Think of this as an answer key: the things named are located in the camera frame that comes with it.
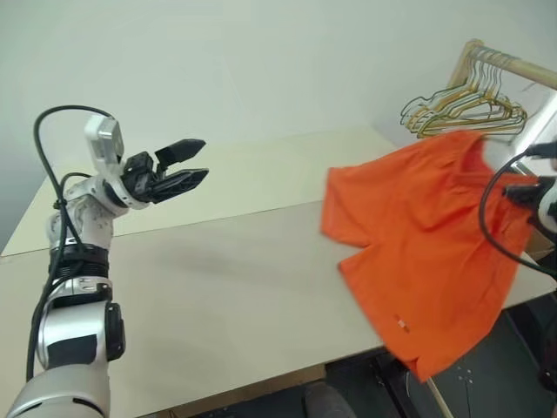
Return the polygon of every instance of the white tabletop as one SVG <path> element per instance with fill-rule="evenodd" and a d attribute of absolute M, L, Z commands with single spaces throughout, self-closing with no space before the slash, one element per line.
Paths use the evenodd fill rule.
<path fill-rule="evenodd" d="M 112 416 L 145 415 L 381 346 L 319 233 L 320 202 L 117 237 L 115 301 L 128 348 L 111 363 Z M 0 259 L 0 408 L 23 385 L 47 251 Z M 506 305 L 552 292 L 520 268 Z"/>

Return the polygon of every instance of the orange t-shirt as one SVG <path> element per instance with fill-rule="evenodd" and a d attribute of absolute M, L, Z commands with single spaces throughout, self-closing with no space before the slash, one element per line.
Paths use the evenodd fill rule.
<path fill-rule="evenodd" d="M 482 147 L 481 133 L 455 131 L 328 174 L 321 229 L 365 248 L 340 270 L 387 348 L 422 381 L 489 333 L 516 273 L 480 230 L 493 176 Z M 516 254 L 532 232 L 530 212 L 502 187 L 534 183 L 504 174 L 487 201 L 488 227 Z"/>

